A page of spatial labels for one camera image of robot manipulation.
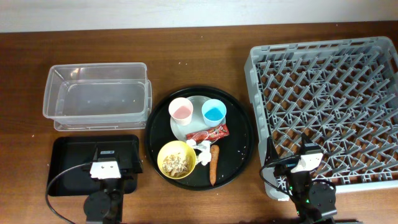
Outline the food scraps pile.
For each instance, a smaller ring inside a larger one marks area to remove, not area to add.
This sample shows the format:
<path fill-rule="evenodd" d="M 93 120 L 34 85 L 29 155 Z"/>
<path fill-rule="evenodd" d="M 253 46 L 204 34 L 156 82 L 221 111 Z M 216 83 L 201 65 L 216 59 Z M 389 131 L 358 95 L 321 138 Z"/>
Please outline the food scraps pile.
<path fill-rule="evenodd" d="M 163 160 L 162 168 L 167 175 L 177 178 L 188 173 L 190 161 L 181 153 L 171 154 Z"/>

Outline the yellow bowl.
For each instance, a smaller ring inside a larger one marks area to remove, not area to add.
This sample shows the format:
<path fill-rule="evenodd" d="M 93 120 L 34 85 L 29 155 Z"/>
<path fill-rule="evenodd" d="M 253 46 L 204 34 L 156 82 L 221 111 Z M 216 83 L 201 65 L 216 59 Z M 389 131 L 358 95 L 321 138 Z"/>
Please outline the yellow bowl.
<path fill-rule="evenodd" d="M 181 176 L 181 177 L 170 177 L 169 175 L 167 175 L 163 168 L 162 168 L 162 164 L 163 164 L 163 160 L 171 154 L 178 154 L 181 153 L 183 155 L 185 155 L 187 158 L 189 158 L 190 161 L 190 170 L 188 171 L 187 174 Z M 158 153 L 157 156 L 157 165 L 158 168 L 160 169 L 161 173 L 163 175 L 165 175 L 166 177 L 170 178 L 170 179 L 182 179 L 187 177 L 188 175 L 190 175 L 195 166 L 196 166 L 196 152 L 194 151 L 193 148 L 191 148 L 187 143 L 183 142 L 183 141 L 171 141 L 168 142 L 166 145 L 164 145 L 161 150 Z"/>

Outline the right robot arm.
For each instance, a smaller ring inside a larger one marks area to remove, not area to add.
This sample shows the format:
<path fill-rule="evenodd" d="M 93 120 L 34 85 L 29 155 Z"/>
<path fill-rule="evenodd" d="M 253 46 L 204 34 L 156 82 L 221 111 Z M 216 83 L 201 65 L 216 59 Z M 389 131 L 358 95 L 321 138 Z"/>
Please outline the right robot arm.
<path fill-rule="evenodd" d="M 274 176 L 287 178 L 288 189 L 282 190 L 269 182 L 263 174 L 261 179 L 276 191 L 287 195 L 295 204 L 302 223 L 334 223 L 337 214 L 336 185 L 328 180 L 312 179 L 310 172 L 322 161 L 321 147 L 301 134 L 298 154 L 280 158 L 272 137 L 267 138 L 267 154 L 262 170 L 272 168 Z"/>

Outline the orange carrot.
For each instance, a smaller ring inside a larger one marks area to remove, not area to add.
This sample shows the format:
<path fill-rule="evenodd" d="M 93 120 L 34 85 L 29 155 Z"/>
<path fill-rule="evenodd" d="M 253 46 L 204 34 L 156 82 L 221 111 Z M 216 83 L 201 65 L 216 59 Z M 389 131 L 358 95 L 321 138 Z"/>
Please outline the orange carrot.
<path fill-rule="evenodd" d="M 215 185 L 216 183 L 216 170 L 218 157 L 220 153 L 220 148 L 217 145 L 212 145 L 210 148 L 211 153 L 211 161 L 210 161 L 210 183 L 211 185 Z"/>

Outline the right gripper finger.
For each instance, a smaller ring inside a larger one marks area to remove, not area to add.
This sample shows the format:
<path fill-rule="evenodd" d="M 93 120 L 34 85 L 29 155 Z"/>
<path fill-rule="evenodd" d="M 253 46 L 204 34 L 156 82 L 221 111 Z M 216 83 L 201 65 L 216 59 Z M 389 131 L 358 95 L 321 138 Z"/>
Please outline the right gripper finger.
<path fill-rule="evenodd" d="M 274 146 L 272 136 L 267 138 L 266 165 L 271 167 L 275 161 L 279 160 L 279 155 Z"/>
<path fill-rule="evenodd" d="M 305 133 L 301 134 L 302 144 L 300 147 L 301 155 L 317 154 L 320 153 L 320 146 L 314 143 Z"/>

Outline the red snack wrapper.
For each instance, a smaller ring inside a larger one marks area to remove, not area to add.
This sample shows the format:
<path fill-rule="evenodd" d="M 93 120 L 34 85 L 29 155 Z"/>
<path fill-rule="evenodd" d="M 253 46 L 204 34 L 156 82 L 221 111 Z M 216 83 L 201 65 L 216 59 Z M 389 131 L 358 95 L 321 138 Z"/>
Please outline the red snack wrapper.
<path fill-rule="evenodd" d="M 194 140 L 195 142 L 202 141 L 217 141 L 223 137 L 229 136 L 229 130 L 226 124 L 219 124 L 206 131 L 198 131 L 186 135 L 187 140 Z"/>

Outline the pink cup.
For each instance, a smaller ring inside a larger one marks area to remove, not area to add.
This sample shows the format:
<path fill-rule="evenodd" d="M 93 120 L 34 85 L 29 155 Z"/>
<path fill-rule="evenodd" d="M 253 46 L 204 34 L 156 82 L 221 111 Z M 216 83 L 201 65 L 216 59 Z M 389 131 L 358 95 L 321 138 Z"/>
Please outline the pink cup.
<path fill-rule="evenodd" d="M 181 126 L 190 124 L 193 115 L 193 104 L 187 98 L 175 98 L 169 104 L 169 114 Z"/>

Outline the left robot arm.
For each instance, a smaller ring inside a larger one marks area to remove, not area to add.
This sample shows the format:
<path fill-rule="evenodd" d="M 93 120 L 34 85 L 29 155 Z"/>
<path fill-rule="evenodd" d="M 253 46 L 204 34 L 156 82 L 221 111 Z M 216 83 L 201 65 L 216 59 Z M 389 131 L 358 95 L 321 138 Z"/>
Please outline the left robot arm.
<path fill-rule="evenodd" d="M 83 206 L 87 223 L 121 223 L 124 194 L 137 189 L 138 175 L 143 173 L 139 144 L 106 143 L 95 147 L 90 177 L 99 190 L 90 194 Z"/>

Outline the white tissue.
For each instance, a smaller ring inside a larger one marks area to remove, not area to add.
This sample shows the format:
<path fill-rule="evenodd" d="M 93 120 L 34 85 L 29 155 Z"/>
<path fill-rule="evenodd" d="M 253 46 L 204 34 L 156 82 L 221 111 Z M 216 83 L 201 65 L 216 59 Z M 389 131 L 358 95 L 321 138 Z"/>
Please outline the white tissue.
<path fill-rule="evenodd" d="M 211 142 L 204 140 L 197 144 L 194 140 L 189 139 L 186 143 L 193 149 L 198 149 L 200 151 L 199 155 L 196 156 L 196 165 L 201 163 L 203 166 L 207 165 L 211 161 Z"/>

